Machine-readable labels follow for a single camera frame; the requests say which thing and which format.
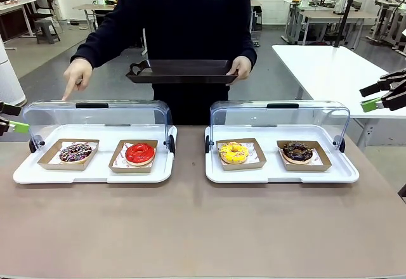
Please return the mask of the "person's right hand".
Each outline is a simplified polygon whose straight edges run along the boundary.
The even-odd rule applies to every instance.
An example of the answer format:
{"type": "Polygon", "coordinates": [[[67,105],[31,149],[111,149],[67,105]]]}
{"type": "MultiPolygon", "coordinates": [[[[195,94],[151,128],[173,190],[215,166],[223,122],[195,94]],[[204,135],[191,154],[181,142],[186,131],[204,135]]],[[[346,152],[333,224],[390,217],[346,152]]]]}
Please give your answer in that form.
{"type": "Polygon", "coordinates": [[[73,91],[84,91],[92,76],[93,68],[86,59],[76,58],[68,66],[63,76],[67,80],[62,100],[66,101],[73,91]]]}

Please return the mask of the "person's left hand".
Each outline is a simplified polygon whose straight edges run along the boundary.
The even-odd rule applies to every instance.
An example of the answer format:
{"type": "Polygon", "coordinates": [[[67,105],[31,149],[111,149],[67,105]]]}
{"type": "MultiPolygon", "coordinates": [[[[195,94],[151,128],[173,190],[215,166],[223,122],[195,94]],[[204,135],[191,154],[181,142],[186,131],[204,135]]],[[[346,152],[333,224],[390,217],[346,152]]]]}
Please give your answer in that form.
{"type": "Polygon", "coordinates": [[[251,68],[252,63],[246,56],[236,57],[232,62],[231,69],[227,73],[227,75],[235,75],[236,78],[228,85],[231,86],[238,81],[246,80],[251,73],[251,68]]]}

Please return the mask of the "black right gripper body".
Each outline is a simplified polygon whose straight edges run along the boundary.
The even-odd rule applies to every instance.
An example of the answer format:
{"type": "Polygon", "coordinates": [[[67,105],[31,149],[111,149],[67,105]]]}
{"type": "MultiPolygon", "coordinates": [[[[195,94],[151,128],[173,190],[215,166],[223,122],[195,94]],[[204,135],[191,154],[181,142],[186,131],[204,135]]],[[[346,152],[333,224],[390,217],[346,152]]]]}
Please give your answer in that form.
{"type": "Polygon", "coordinates": [[[395,111],[405,107],[405,70],[398,76],[398,80],[391,84],[389,109],[395,111]]]}

